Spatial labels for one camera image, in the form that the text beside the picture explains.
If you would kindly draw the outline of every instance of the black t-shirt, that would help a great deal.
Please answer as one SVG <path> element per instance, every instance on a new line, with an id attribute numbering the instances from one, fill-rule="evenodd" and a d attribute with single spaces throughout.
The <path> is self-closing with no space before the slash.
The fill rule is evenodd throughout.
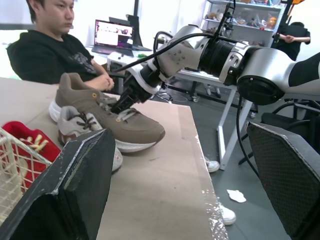
<path id="1" fill-rule="evenodd" d="M 23 80 L 44 84 L 58 84 L 63 73 L 78 73 L 84 82 L 97 77 L 83 44 L 69 34 L 62 39 L 35 30 L 22 33 L 7 49 L 12 69 Z"/>
<path id="2" fill-rule="evenodd" d="M 310 37 L 310 32 L 308 31 L 308 29 L 297 25 L 289 25 L 285 27 L 281 31 L 281 34 L 285 36 L 290 35 L 296 38 Z M 292 60 L 295 61 L 297 60 L 298 54 L 300 52 L 300 46 L 301 42 L 294 41 L 292 43 L 286 43 L 284 40 L 279 39 L 276 49 L 286 53 Z"/>

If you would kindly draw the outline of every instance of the white wall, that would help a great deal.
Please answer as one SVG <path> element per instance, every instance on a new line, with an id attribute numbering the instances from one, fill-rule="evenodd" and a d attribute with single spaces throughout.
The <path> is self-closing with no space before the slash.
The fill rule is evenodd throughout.
<path id="1" fill-rule="evenodd" d="M 0 0 L 0 24 L 31 24 L 25 0 Z"/>
<path id="2" fill-rule="evenodd" d="M 301 44 L 298 61 L 306 60 L 320 52 L 319 10 L 319 0 L 306 0 L 293 8 L 291 23 L 302 22 L 311 33 L 311 43 L 309 45 Z"/>
<path id="3" fill-rule="evenodd" d="M 152 48 L 157 32 L 172 34 L 185 25 L 200 25 L 206 0 L 140 0 L 140 36 L 144 47 Z"/>
<path id="4" fill-rule="evenodd" d="M 134 7 L 135 0 L 78 0 L 74 5 L 75 17 L 70 33 L 84 45 L 93 45 L 96 19 L 127 19 L 126 14 L 134 14 Z"/>

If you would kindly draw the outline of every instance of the white basket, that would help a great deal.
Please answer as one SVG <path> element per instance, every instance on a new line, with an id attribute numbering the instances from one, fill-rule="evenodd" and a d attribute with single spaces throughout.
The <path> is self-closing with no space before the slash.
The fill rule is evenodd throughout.
<path id="1" fill-rule="evenodd" d="M 18 149 L 26 152 L 26 156 L 19 155 Z M 51 162 L 29 148 L 20 140 L 0 128 L 0 225 L 6 220 L 15 205 L 28 190 L 26 183 L 35 180 L 34 163 L 42 163 L 48 167 Z M 27 172 L 32 180 L 26 179 Z"/>

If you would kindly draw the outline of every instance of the crumpled tissue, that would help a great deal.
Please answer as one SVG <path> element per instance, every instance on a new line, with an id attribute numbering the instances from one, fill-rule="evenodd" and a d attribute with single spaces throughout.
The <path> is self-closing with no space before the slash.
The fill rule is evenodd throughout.
<path id="1" fill-rule="evenodd" d="M 238 203 L 244 203 L 245 201 L 247 201 L 244 194 L 238 190 L 234 191 L 234 190 L 227 189 L 226 191 L 228 192 L 229 197 Z"/>

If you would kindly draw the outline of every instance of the person in black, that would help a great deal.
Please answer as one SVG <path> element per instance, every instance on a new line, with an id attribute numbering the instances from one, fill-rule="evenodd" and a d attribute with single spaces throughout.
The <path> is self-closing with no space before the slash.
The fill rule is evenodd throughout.
<path id="1" fill-rule="evenodd" d="M 58 84 L 63 73 L 78 73 L 97 90 L 110 90 L 113 80 L 83 44 L 68 34 L 74 0 L 26 0 L 35 30 L 22 33 L 8 49 L 12 69 L 23 80 Z"/>
<path id="2" fill-rule="evenodd" d="M 301 43 L 310 44 L 310 42 L 310 32 L 305 28 L 305 25 L 302 22 L 293 22 L 281 31 L 276 49 L 296 61 Z"/>

